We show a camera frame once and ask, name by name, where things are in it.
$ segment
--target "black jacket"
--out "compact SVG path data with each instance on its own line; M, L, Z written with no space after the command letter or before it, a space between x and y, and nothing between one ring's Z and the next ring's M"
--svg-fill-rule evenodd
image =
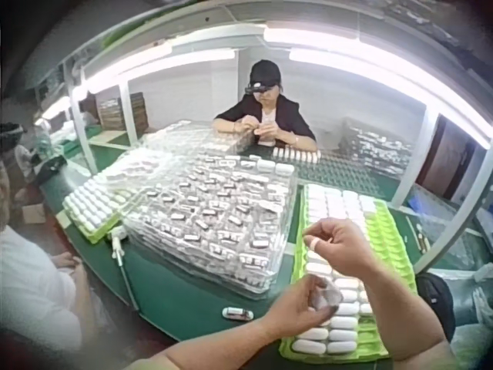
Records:
M254 116L262 122L262 104L253 95L244 95L233 108L219 114L216 118L236 122L244 116ZM315 140L314 133L300 115L300 104L292 102L284 95L279 95L276 104L276 123L280 129L293 132L298 136L308 136Z

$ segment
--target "black cap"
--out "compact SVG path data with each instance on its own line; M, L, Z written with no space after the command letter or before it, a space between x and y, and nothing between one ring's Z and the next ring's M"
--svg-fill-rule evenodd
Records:
M276 63L262 59L255 63L250 72L247 94L263 93L274 86L280 86L280 70Z

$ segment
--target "small white device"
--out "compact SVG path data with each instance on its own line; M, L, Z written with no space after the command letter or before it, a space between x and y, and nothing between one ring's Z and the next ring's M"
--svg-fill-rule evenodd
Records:
M253 312L243 308L226 307L223 309L223 317L234 321L252 321Z

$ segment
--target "blurry person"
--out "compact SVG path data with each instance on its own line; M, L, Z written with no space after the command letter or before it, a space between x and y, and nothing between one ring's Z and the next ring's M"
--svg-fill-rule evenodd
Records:
M32 166L32 158L35 155L35 151L28 150L25 145L25 130L22 134L21 140L14 149L15 161L17 162L18 168L22 171L26 183L32 182L34 179L34 170Z
M374 255L355 224L349 220L321 220L304 231L304 242L314 246L315 252L340 273L363 281L394 369L455 368L437 316ZM134 363L129 370L241 368L262 347L283 337L299 335L334 315L336 307L310 310L310 296L324 285L320 277L306 275L286 289L262 318L178 343L149 360Z
M300 105L282 95L282 89L277 64L260 60L252 67L246 94L215 118L214 128L221 133L252 130L259 145L316 151L315 136L300 114Z
M49 348L76 351L97 332L86 270L70 253L50 257L10 228L9 192L0 161L2 327ZM72 274L61 267L72 267Z

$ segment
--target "hand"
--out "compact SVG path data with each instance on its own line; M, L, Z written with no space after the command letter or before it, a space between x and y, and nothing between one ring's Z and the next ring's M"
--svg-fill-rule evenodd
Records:
M364 282L366 276L381 266L359 227L351 220L326 218L308 227L303 235L307 246L315 237L320 238L315 251L341 274Z
M239 127L238 132L242 133L243 131L254 130L259 125L260 125L260 122L256 117L248 115L248 116L244 116L241 119L241 122L239 125L235 125L235 129L236 129L236 126L238 126Z
M268 122L264 123L263 125L260 125L258 129L253 131L255 135L262 136L262 137L269 137L273 139L277 139L281 129L277 125L276 122Z
M308 309L310 296L316 287L325 288L325 281L315 275L306 275L273 303L260 323L273 340L292 337L314 328L331 318L337 307L326 306L319 311Z
M75 266L74 271L70 274L72 276L72 279L74 280L75 284L85 284L87 283L87 272L86 269L84 268L84 264L80 260L80 258L74 257L77 259L78 263L77 266Z
M76 257L73 257L70 252L64 252L58 256L53 256L52 262L56 268L75 267L77 265L77 261L74 258Z

